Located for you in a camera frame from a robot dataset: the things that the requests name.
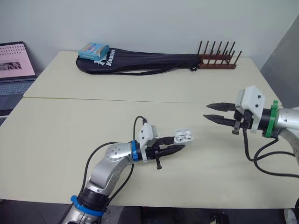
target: tabletop surface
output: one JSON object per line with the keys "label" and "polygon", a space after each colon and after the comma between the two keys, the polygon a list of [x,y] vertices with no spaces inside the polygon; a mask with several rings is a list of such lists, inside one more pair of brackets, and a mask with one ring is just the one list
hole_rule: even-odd
{"label": "tabletop surface", "polygon": [[[137,163],[112,205],[293,207],[298,180],[258,171],[246,159],[242,135],[202,116],[210,113],[215,111],[200,103],[24,98],[0,126],[0,198],[70,203],[70,196],[80,190],[89,154],[105,142],[132,140],[134,118],[143,115],[157,127],[159,137],[189,127],[194,142],[161,158],[161,170],[154,161]],[[251,156],[269,141],[260,132],[249,133]],[[284,139],[266,151],[281,149],[292,151]],[[92,159],[89,174],[105,150]],[[298,170],[296,160],[286,155],[270,156],[260,166],[273,172]],[[129,167],[118,186],[128,172]]]}
{"label": "tabletop surface", "polygon": [[61,51],[25,97],[148,102],[235,102],[240,89],[257,86],[268,99],[274,92],[250,58],[235,70],[178,69],[149,76],[90,75],[76,67],[77,52]]}

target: blue ring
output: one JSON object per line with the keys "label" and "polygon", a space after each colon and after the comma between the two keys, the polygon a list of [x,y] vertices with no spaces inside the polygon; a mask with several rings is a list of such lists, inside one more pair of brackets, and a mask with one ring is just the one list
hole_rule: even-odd
{"label": "blue ring", "polygon": [[82,212],[85,212],[85,213],[87,213],[89,215],[92,215],[92,216],[102,216],[104,214],[103,211],[95,211],[95,210],[87,209],[83,205],[80,205],[79,202],[78,202],[78,200],[77,200],[77,196],[75,196],[75,195],[73,195],[71,197],[71,201],[74,203],[74,206],[78,210],[80,210]]}
{"label": "blue ring", "polygon": [[138,154],[136,150],[135,140],[131,141],[132,143],[132,158],[135,162],[138,162]]}

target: green ring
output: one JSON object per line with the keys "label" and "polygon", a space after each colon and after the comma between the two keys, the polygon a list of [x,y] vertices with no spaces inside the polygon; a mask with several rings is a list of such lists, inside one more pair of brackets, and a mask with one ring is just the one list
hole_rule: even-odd
{"label": "green ring", "polygon": [[265,135],[266,138],[271,137],[273,126],[274,126],[274,123],[275,123],[277,109],[278,109],[278,101],[274,100],[273,104],[271,105],[271,115],[270,115],[270,120],[269,120],[269,124],[268,124],[268,127],[267,127],[266,135]]}

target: white plastic bracket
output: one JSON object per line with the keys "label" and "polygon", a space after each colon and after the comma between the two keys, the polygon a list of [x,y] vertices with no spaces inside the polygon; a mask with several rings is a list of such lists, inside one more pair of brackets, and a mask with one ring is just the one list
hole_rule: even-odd
{"label": "white plastic bracket", "polygon": [[252,113],[252,133],[256,133],[258,124],[260,123],[263,107],[265,104],[265,97],[262,92],[259,91],[254,85],[247,87],[245,90],[240,90],[235,102],[235,108],[244,114],[245,110],[249,110]]}
{"label": "white plastic bracket", "polygon": [[174,143],[179,144],[185,144],[187,142],[193,141],[193,136],[191,133],[190,128],[180,128],[175,130],[174,133]]}
{"label": "white plastic bracket", "polygon": [[151,125],[149,123],[145,123],[139,134],[139,144],[140,144],[140,151],[142,155],[142,160],[146,162],[148,158],[146,157],[145,149],[149,146],[153,146],[153,144],[156,142],[158,135],[157,130],[154,125]]}

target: laptop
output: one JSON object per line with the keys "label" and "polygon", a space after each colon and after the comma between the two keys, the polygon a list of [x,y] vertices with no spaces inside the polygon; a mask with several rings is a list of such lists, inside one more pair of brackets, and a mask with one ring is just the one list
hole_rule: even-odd
{"label": "laptop", "polygon": [[35,79],[24,42],[1,43],[0,119],[12,111]]}

